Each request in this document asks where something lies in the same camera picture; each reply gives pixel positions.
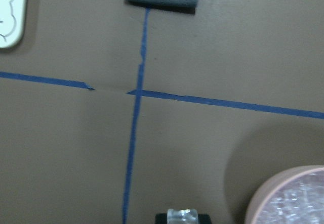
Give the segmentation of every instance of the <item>white bowl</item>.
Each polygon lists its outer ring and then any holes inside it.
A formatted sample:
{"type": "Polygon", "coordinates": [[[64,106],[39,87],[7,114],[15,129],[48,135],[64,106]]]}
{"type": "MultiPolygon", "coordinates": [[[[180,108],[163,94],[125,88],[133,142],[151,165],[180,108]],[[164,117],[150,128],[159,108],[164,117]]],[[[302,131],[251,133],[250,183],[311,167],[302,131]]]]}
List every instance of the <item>white bowl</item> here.
{"type": "Polygon", "coordinates": [[[265,205],[286,184],[304,175],[319,171],[324,171],[324,166],[301,166],[285,170],[271,177],[254,194],[247,210],[245,224],[256,224],[265,205]]]}

